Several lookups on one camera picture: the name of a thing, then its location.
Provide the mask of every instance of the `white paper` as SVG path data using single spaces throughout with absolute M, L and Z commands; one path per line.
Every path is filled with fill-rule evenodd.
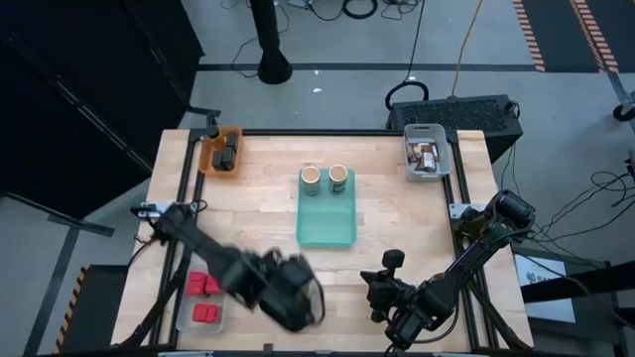
M 559 278 L 558 275 L 538 266 L 523 256 L 515 254 L 514 258 L 516 259 L 516 273 L 518 274 L 518 280 L 520 281 L 521 287 L 538 283 L 543 280 Z M 534 257 L 532 257 L 532 259 L 545 267 L 548 267 L 554 272 L 558 272 L 563 275 L 567 274 L 565 271 L 565 263 L 563 262 Z M 570 298 L 525 303 L 525 310 L 527 311 L 527 315 L 530 317 L 575 323 L 575 314 L 573 313 L 573 304 Z

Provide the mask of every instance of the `cup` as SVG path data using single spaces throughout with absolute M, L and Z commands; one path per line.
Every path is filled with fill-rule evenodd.
M 302 187 L 307 195 L 319 193 L 319 169 L 316 167 L 305 167 L 302 169 Z
M 342 165 L 333 165 L 328 170 L 328 190 L 333 194 L 340 194 L 346 188 L 348 170 Z

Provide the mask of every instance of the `black wall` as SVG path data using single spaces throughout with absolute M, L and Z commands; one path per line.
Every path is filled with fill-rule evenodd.
M 0 190 L 81 219 L 150 176 L 52 83 L 152 165 L 163 130 L 184 115 L 202 55 L 178 0 L 4 1 L 0 36 Z

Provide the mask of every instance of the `wooden tabletop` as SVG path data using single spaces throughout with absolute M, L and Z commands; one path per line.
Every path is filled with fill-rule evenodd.
M 496 193 L 496 183 L 483 134 L 458 134 L 471 200 L 487 203 Z M 262 350 L 263 344 L 273 343 L 275 350 L 384 351 L 390 343 L 384 335 L 386 324 L 370 320 L 367 286 L 359 271 L 383 269 L 384 251 L 398 248 L 406 253 L 406 260 L 397 277 L 418 285 L 454 260 L 443 184 L 406 181 L 400 143 L 399 137 L 245 137 L 239 177 L 205 180 L 201 198 L 208 208 L 199 215 L 198 227 L 219 242 L 259 252 L 273 246 L 284 254 L 302 251 L 324 286 L 326 318 L 318 327 L 291 334 L 261 311 L 252 313 L 232 301 L 223 332 L 182 333 L 179 349 Z M 187 144 L 188 131 L 164 132 L 149 201 L 176 198 Z M 191 200 L 198 154 L 199 146 L 194 152 L 187 201 Z M 298 172 L 306 165 L 327 168 L 334 164 L 351 167 L 356 173 L 357 241 L 344 249 L 301 249 L 295 235 Z M 459 201 L 454 174 L 451 179 Z M 146 224 L 140 226 L 141 237 L 150 233 Z M 130 268 L 113 343 L 132 333 L 152 306 L 164 259 L 165 247 L 153 245 Z M 485 265 L 485 275 L 493 304 L 518 336 L 533 345 L 509 248 L 492 257 Z M 475 299 L 473 302 L 479 342 L 486 346 L 481 310 Z M 173 305 L 174 297 L 164 314 L 162 342 L 167 341 Z M 419 338 L 439 335 L 450 321 L 435 332 L 423 331 Z M 452 334 L 433 344 L 413 345 L 411 351 L 469 351 L 462 307 Z

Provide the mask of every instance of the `clear plastic container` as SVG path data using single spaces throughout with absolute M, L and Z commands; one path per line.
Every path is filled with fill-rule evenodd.
M 197 255 L 192 255 L 190 260 L 190 268 L 188 269 L 188 277 L 190 273 L 202 272 L 207 274 L 207 264 L 203 259 Z M 202 332 L 202 333 L 218 333 L 222 331 L 226 314 L 226 300 L 225 293 L 205 295 L 205 296 L 188 296 L 186 289 L 183 289 L 183 298 L 181 299 L 181 306 L 179 306 L 179 316 L 177 317 L 177 329 L 181 332 Z M 220 318 L 213 323 L 196 322 L 191 319 L 194 306 L 197 303 L 213 303 L 218 306 L 220 312 Z
M 344 191 L 328 190 L 328 169 L 319 169 L 319 193 L 308 195 L 298 173 L 298 222 L 296 239 L 301 246 L 347 247 L 357 239 L 355 171 L 346 168 Z

